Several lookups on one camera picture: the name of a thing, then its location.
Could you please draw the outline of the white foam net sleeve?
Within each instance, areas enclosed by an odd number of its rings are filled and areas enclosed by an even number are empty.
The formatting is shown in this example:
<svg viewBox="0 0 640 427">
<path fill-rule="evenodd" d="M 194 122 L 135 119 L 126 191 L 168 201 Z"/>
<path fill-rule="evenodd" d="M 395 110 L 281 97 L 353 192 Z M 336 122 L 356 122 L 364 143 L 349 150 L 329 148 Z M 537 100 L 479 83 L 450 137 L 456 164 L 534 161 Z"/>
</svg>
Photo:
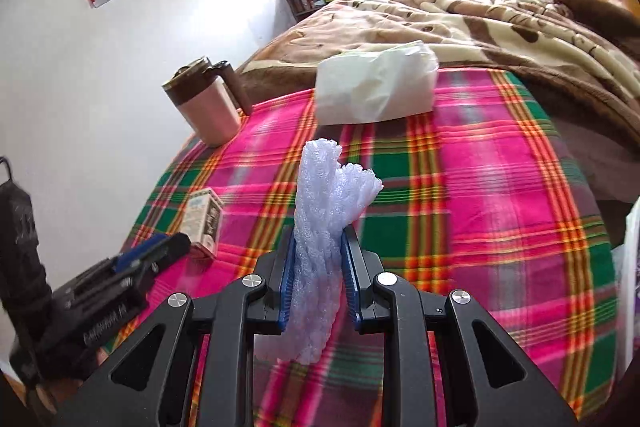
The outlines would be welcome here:
<svg viewBox="0 0 640 427">
<path fill-rule="evenodd" d="M 307 142 L 295 194 L 294 277 L 288 324 L 279 336 L 255 340 L 258 359 L 317 363 L 329 341 L 342 292 L 341 236 L 383 188 L 371 169 L 342 165 L 333 140 Z"/>
</svg>

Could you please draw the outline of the white round trash bin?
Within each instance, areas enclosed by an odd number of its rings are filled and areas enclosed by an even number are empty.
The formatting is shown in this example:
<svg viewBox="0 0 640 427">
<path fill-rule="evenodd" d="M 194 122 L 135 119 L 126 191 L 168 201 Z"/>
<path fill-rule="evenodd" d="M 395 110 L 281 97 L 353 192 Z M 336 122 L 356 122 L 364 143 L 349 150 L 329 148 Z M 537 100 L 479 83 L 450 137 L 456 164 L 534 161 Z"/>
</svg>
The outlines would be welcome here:
<svg viewBox="0 0 640 427">
<path fill-rule="evenodd" d="M 639 349 L 639 206 L 626 217 L 623 244 L 612 250 L 617 289 L 616 378 L 628 369 Z"/>
</svg>

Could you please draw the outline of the small beige carton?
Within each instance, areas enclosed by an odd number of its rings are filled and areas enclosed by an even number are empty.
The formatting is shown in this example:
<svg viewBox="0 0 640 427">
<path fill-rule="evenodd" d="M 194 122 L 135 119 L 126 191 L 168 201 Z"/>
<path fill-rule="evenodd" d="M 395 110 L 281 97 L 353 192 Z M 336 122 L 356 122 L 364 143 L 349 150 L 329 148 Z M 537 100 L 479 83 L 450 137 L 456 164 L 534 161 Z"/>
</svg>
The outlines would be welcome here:
<svg viewBox="0 0 640 427">
<path fill-rule="evenodd" d="M 222 210 L 222 200 L 210 187 L 192 192 L 183 208 L 179 232 L 186 234 L 191 247 L 208 259 L 217 254 Z"/>
</svg>

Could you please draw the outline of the pink plaid bed sheet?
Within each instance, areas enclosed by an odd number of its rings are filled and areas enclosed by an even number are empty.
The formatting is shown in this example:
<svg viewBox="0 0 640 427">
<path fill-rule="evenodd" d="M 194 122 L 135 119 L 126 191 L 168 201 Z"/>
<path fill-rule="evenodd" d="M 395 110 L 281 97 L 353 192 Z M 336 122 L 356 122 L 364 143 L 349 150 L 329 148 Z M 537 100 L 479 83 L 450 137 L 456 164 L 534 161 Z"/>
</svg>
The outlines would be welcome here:
<svg viewBox="0 0 640 427">
<path fill-rule="evenodd" d="M 323 129 L 307 90 L 257 104 L 216 150 L 191 139 L 126 243 L 177 231 L 186 196 L 210 187 L 224 203 L 217 254 L 171 265 L 155 281 L 151 306 L 174 291 L 218 291 L 276 246 L 293 217 L 300 153 L 318 136 L 382 180 L 356 230 L 387 270 L 424 291 L 469 291 L 578 417 L 602 407 L 616 355 L 608 233 L 560 132 L 502 70 L 443 70 L 424 115 Z"/>
</svg>

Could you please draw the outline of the pink brown thermos mug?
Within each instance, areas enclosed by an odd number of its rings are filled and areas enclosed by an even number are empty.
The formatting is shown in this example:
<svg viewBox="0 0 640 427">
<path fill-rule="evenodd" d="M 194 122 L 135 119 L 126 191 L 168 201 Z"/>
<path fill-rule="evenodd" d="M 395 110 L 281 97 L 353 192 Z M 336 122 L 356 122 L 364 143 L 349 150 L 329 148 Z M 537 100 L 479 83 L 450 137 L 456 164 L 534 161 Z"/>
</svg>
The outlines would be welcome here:
<svg viewBox="0 0 640 427">
<path fill-rule="evenodd" d="M 238 103 L 245 116 L 253 113 L 240 77 L 228 61 L 212 63 L 202 56 L 179 68 L 163 84 L 163 90 L 209 147 L 224 145 L 238 134 L 241 118 L 234 103 Z"/>
</svg>

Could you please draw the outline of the white tissue pack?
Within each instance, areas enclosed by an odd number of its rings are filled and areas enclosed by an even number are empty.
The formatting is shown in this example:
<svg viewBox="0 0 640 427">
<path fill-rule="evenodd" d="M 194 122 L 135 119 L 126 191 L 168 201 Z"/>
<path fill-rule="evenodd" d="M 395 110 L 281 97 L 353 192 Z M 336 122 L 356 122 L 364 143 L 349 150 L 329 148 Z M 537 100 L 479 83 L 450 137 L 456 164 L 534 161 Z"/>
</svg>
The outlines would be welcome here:
<svg viewBox="0 0 640 427">
<path fill-rule="evenodd" d="M 329 57 L 317 67 L 318 123 L 373 124 L 431 112 L 438 70 L 435 53 L 420 41 Z"/>
</svg>

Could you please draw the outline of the brown beige fleece blanket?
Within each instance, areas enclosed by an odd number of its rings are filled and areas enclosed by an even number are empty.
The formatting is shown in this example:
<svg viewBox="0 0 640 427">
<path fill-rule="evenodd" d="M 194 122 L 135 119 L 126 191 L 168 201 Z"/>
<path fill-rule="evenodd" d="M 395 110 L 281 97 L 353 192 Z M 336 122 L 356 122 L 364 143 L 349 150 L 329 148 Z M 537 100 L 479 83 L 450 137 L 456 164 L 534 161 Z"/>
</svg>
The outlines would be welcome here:
<svg viewBox="0 0 640 427">
<path fill-rule="evenodd" d="M 445 68 L 513 72 L 548 114 L 639 146 L 639 20 L 604 0 L 336 0 L 240 67 L 254 103 L 314 87 L 348 51 L 422 41 Z"/>
</svg>

